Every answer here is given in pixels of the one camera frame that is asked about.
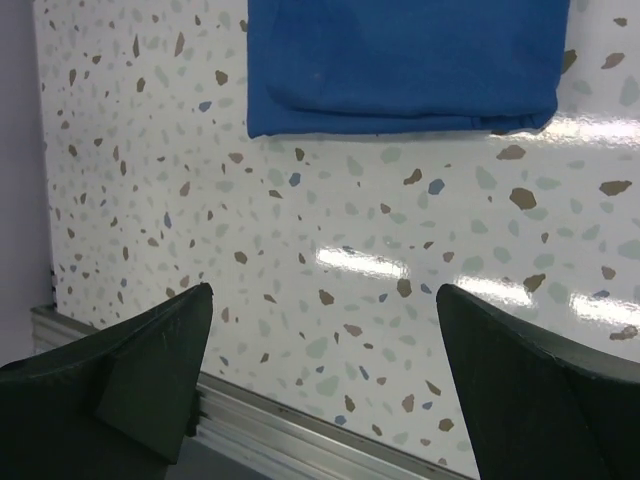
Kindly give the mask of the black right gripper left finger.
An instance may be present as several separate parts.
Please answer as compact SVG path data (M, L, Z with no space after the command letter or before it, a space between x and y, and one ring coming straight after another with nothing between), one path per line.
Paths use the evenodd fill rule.
M2 478L164 478L192 424L212 317L200 283L3 366Z

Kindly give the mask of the blue surgical drape cloth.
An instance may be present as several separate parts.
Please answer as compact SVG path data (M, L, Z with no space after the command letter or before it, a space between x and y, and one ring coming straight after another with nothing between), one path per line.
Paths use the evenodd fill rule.
M565 1L252 1L247 131L538 130L558 107Z

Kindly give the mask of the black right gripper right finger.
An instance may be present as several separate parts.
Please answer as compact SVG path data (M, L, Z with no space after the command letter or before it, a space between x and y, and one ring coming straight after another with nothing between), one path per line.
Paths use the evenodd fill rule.
M638 363L456 285L442 285L436 304L481 478L638 478Z

